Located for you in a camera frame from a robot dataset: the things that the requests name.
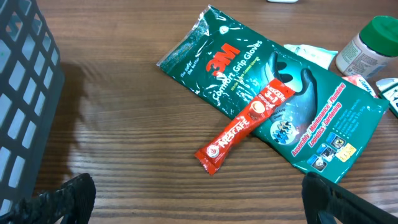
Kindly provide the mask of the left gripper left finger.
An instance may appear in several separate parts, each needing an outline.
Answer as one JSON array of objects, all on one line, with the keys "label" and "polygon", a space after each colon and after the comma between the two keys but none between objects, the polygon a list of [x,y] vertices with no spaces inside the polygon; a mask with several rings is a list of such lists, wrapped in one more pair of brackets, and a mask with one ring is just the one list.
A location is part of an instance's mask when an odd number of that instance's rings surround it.
[{"label": "left gripper left finger", "polygon": [[88,224],[95,198],[95,183],[88,173],[83,173],[57,190],[18,201],[1,215],[1,223],[49,224],[60,220],[62,224]]}]

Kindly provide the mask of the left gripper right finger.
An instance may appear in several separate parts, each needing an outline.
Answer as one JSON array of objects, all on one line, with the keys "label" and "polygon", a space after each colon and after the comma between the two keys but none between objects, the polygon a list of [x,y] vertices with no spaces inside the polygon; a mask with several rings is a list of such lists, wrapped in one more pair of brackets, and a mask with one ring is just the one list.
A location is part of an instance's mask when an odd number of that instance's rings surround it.
[{"label": "left gripper right finger", "polygon": [[302,200],[308,224],[397,223],[397,217],[315,172],[303,178]]}]

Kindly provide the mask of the red Nescafe stick sachet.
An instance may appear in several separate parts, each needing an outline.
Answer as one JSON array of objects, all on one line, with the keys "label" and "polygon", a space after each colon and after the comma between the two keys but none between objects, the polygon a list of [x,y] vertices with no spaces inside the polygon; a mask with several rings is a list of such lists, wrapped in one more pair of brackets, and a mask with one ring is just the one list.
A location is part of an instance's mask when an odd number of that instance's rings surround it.
[{"label": "red Nescafe stick sachet", "polygon": [[217,137],[195,153],[207,173],[215,174],[231,148],[265,122],[278,106],[294,94],[293,89],[276,78],[269,82]]}]

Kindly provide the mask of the red orange candy packet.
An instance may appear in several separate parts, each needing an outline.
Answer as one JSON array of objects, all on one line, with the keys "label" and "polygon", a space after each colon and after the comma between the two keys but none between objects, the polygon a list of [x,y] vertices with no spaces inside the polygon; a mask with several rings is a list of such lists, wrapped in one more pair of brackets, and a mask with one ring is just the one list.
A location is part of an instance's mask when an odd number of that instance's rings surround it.
[{"label": "red orange candy packet", "polygon": [[370,84],[366,81],[366,79],[363,76],[356,74],[356,75],[350,75],[350,76],[343,77],[343,79],[356,85],[357,87],[367,91],[374,98],[378,98],[378,96],[376,95],[376,92],[372,89]]}]

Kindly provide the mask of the green white small box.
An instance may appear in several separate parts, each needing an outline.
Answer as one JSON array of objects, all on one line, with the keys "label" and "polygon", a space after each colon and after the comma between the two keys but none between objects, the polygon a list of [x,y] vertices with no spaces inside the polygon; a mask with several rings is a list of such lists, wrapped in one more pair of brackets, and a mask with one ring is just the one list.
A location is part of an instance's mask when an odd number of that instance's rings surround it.
[{"label": "green white small box", "polygon": [[398,78],[384,78],[376,82],[379,96],[389,102],[389,109],[398,117]]}]

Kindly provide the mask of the teal wet wipes packet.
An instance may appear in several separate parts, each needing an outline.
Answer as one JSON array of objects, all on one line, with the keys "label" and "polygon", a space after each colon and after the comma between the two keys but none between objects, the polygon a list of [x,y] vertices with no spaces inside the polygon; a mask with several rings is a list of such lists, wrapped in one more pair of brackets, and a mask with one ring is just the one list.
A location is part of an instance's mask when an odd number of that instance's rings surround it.
[{"label": "teal wet wipes packet", "polygon": [[314,47],[311,45],[292,45],[284,44],[284,47],[289,51],[299,55],[306,60],[309,60],[322,68],[328,70],[334,57],[338,54],[338,51],[327,50],[320,47]]}]

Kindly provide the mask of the green lid jar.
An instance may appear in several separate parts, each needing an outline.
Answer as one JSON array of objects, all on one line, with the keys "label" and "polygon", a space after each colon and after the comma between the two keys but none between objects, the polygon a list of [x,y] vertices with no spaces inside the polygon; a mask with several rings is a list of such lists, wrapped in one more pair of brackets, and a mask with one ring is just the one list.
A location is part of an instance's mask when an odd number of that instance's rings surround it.
[{"label": "green lid jar", "polygon": [[397,58],[397,19],[376,16],[337,55],[337,69],[345,76],[371,78]]}]

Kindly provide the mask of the green 3M gloves bag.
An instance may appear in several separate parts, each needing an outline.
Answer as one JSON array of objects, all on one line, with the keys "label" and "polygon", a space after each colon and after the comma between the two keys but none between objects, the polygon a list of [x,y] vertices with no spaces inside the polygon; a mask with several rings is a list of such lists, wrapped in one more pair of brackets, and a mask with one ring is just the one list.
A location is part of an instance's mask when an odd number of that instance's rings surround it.
[{"label": "green 3M gloves bag", "polygon": [[231,119],[280,80],[294,95],[254,135],[295,168],[332,182],[352,167],[389,107],[212,6],[158,65]]}]

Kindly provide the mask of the white barcode scanner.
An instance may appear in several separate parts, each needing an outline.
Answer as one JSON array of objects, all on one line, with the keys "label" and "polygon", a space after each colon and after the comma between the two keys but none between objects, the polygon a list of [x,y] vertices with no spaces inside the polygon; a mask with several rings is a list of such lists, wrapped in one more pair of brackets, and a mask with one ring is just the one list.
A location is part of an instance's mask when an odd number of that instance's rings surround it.
[{"label": "white barcode scanner", "polygon": [[281,4],[293,4],[296,3],[298,0],[267,0],[267,2],[273,3],[281,3]]}]

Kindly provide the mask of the grey plastic basket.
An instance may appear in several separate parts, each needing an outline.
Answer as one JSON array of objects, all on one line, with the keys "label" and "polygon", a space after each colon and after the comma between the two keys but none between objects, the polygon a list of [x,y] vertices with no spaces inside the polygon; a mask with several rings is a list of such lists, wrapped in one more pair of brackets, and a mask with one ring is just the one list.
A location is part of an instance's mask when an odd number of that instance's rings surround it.
[{"label": "grey plastic basket", "polygon": [[1,1],[1,214],[32,196],[65,83],[36,0]]}]

